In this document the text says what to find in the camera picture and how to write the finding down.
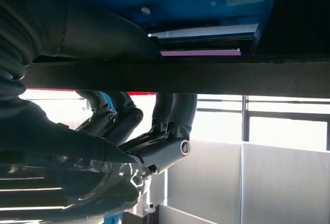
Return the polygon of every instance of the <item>mechanical part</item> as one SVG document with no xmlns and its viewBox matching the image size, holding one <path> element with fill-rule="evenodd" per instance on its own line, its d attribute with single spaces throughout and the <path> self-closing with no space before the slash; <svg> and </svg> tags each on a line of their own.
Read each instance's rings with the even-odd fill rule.
<svg viewBox="0 0 330 224">
<path fill-rule="evenodd" d="M 90 102 L 92 116 L 77 127 L 76 131 L 85 131 L 91 135 L 100 136 L 104 124 L 113 122 L 116 116 L 99 91 L 76 91 L 79 95 Z"/>
<path fill-rule="evenodd" d="M 122 151 L 139 144 L 162 139 L 166 136 L 166 127 L 174 105 L 173 94 L 156 93 L 153 112 L 152 128 L 147 132 L 119 146 Z"/>
<path fill-rule="evenodd" d="M 143 118 L 143 113 L 126 92 L 106 93 L 113 101 L 116 114 L 99 91 L 77 93 L 91 102 L 93 115 L 76 130 L 108 139 L 116 146 L 125 143 Z"/>
<path fill-rule="evenodd" d="M 191 149 L 190 133 L 197 107 L 196 94 L 173 94 L 173 108 L 167 117 L 166 130 L 156 130 L 153 127 L 149 133 L 143 134 L 126 144 L 119 146 L 128 154 L 138 157 L 153 174 L 160 174 L 168 167 L 188 155 Z M 160 107 L 157 117 L 160 117 Z"/>
<path fill-rule="evenodd" d="M 158 130 L 160 134 L 155 129 L 153 136 L 157 139 L 147 139 L 125 153 L 113 142 L 88 132 L 117 144 L 125 141 L 142 118 L 131 101 L 121 105 L 122 110 L 119 108 L 116 116 L 109 120 L 111 111 L 99 93 L 85 92 L 94 101 L 94 116 L 79 128 L 86 132 L 78 132 L 52 123 L 37 105 L 18 97 L 25 91 L 19 79 L 38 55 L 74 60 L 161 58 L 138 27 L 75 0 L 0 0 L 0 26 L 0 165 L 5 166 L 7 174 L 10 171 L 10 176 L 20 169 L 41 169 L 35 178 L 45 180 L 32 181 L 31 188 L 60 182 L 53 188 L 63 190 L 51 194 L 48 192 L 51 187 L 45 187 L 39 195 L 23 196 L 30 202 L 17 195 L 0 196 L 14 206 L 2 202 L 2 220 L 80 219 L 123 211 L 134 206 L 147 187 L 151 173 L 147 167 L 159 173 L 184 156 L 181 143 L 189 138 L 186 129 L 189 130 L 190 118 L 187 115 L 187 122 L 174 116 L 171 129 Z M 190 104 L 181 107 L 188 108 L 193 117 L 196 106 Z M 166 121 L 168 127 L 168 119 L 159 121 Z M 106 122 L 112 123 L 108 127 L 104 126 Z"/>
</svg>

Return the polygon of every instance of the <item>black beam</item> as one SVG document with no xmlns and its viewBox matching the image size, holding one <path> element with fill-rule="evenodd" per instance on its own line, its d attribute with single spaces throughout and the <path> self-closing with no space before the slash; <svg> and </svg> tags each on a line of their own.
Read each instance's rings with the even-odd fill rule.
<svg viewBox="0 0 330 224">
<path fill-rule="evenodd" d="M 274 104 L 313 104 L 313 105 L 330 105 L 330 101 L 277 101 L 277 100 L 249 100 L 248 103 L 274 103 Z"/>
<path fill-rule="evenodd" d="M 248 142 L 248 131 L 250 129 L 250 118 L 248 115 L 248 96 L 242 96 L 242 140 Z"/>
<path fill-rule="evenodd" d="M 240 113 L 238 110 L 224 110 L 224 109 L 214 109 L 214 108 L 197 108 L 197 112 L 227 112 L 227 113 Z"/>
<path fill-rule="evenodd" d="M 326 126 L 326 150 L 330 150 L 330 120 Z"/>
<path fill-rule="evenodd" d="M 329 60 L 330 56 L 199 56 L 120 64 L 45 62 L 31 64 L 23 82 L 39 89 L 330 98 Z"/>
<path fill-rule="evenodd" d="M 286 118 L 293 120 L 330 121 L 330 114 L 296 113 L 296 112 L 258 112 L 248 111 L 249 117 Z"/>
</svg>

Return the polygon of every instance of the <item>clear plastic cover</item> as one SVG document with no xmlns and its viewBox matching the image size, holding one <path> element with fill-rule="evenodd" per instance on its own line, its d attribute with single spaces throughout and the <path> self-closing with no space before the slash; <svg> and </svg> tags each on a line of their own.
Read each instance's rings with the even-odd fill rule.
<svg viewBox="0 0 330 224">
<path fill-rule="evenodd" d="M 113 215 L 136 205 L 151 181 L 148 168 L 139 163 L 17 152 L 0 163 L 1 223 Z"/>
</svg>

